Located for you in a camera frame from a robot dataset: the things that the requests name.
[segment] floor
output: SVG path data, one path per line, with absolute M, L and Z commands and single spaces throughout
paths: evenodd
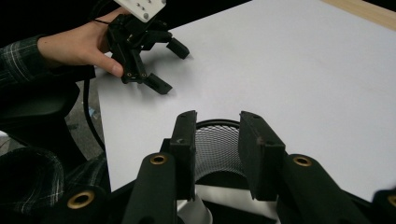
M 83 84 L 83 81 L 78 82 L 80 95 L 65 120 L 78 147 L 81 149 L 87 160 L 89 160 L 99 155 L 102 152 L 102 149 L 94 138 L 89 128 L 88 122 L 85 119 L 82 98 Z M 102 141 L 105 142 L 95 79 L 91 79 L 90 81 L 89 109 L 93 126 L 95 127 L 95 130 L 101 137 Z M 0 155 L 3 155 L 10 150 L 19 147 L 23 147 L 23 145 L 7 136 L 0 136 Z

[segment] person's arm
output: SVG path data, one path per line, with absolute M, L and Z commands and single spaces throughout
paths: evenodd
M 126 9 L 119 7 L 98 20 L 111 22 L 118 15 L 127 13 Z M 122 66 L 104 54 L 108 52 L 106 30 L 106 24 L 91 21 L 70 31 L 41 37 L 37 45 L 49 68 L 91 64 L 105 69 L 116 77 L 121 77 Z
M 111 22 L 119 14 L 128 13 L 120 7 L 98 20 Z M 66 76 L 70 71 L 58 69 L 64 65 L 96 65 L 121 77 L 122 66 L 104 54 L 108 52 L 106 29 L 106 24 L 89 21 L 56 35 L 38 35 L 3 47 L 0 49 L 0 92 Z

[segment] dark background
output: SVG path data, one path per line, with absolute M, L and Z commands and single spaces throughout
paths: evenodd
M 396 12 L 396 1 L 395 0 L 365 0 L 365 2 L 384 7 L 386 9 Z
M 172 29 L 250 0 L 168 0 L 157 18 Z M 106 5 L 96 10 L 96 4 Z M 39 34 L 56 34 L 103 15 L 119 5 L 113 0 L 1 0 L 0 48 Z

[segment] flannel shirt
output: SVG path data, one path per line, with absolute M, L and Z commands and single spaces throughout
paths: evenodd
M 16 41 L 0 49 L 0 102 L 94 77 L 87 72 L 91 65 L 49 70 L 37 47 L 41 36 Z
M 22 147 L 0 156 L 0 210 L 42 217 L 64 194 L 77 187 L 110 192 L 105 153 L 69 174 L 51 151 Z
M 85 78 L 76 73 L 79 66 L 49 70 L 37 48 L 40 36 L 0 49 L 1 102 L 12 100 L 14 95 L 26 90 L 38 91 L 40 88 L 37 86 L 56 86 L 65 80 L 75 82 Z M 34 147 L 14 149 L 0 156 L 0 214 L 12 211 L 33 217 L 43 216 L 75 187 L 96 186 L 110 192 L 107 175 L 105 153 L 66 175 L 60 161 L 50 151 Z

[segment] black plastic part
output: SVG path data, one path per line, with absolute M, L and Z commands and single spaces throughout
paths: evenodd
M 102 213 L 106 214 L 106 218 L 104 218 L 102 222 L 92 224 L 120 224 L 131 197 L 131 193 L 134 190 L 134 183 L 135 180 L 111 192 L 107 196 L 106 206 L 104 206 L 102 210 Z
M 172 50 L 172 52 L 174 52 L 181 59 L 186 59 L 190 54 L 189 49 L 175 38 L 172 38 L 166 47 Z
M 372 207 L 378 214 L 376 223 L 396 223 L 396 189 L 376 192 Z
M 101 211 L 106 204 L 106 195 L 100 187 L 82 186 L 70 189 L 48 211 L 40 224 L 103 223 L 106 214 Z
M 385 222 L 378 222 L 381 218 L 378 218 L 378 212 L 376 212 L 373 208 L 372 203 L 363 200 L 362 198 L 351 194 L 347 191 L 344 191 L 349 199 L 356 205 L 356 207 L 366 216 L 370 223 L 385 223 Z
M 121 224 L 176 224 L 176 162 L 153 153 L 143 159 Z
M 370 223 L 348 195 L 341 190 L 321 165 L 305 155 L 285 158 L 282 176 L 298 210 L 293 216 L 283 216 L 284 207 L 277 208 L 282 224 L 288 223 Z M 280 201 L 290 200 L 279 194 Z
M 177 116 L 169 153 L 176 159 L 177 199 L 195 200 L 195 131 L 197 113 L 192 110 Z
M 155 76 L 154 74 L 150 74 L 146 79 L 144 79 L 143 83 L 152 88 L 154 91 L 158 92 L 161 95 L 165 95 L 170 90 L 172 90 L 172 86 Z
M 251 195 L 259 201 L 275 201 L 285 144 L 262 117 L 246 111 L 240 117 L 238 152 Z
M 140 58 L 141 50 L 150 50 L 155 43 L 169 43 L 167 47 L 180 58 L 184 59 L 190 53 L 167 31 L 166 23 L 156 21 L 155 17 L 148 22 L 142 22 L 133 15 L 120 14 L 108 25 L 106 37 L 113 53 L 112 58 L 123 66 L 122 83 L 144 83 L 159 94 L 168 93 L 172 86 L 154 74 L 146 73 Z

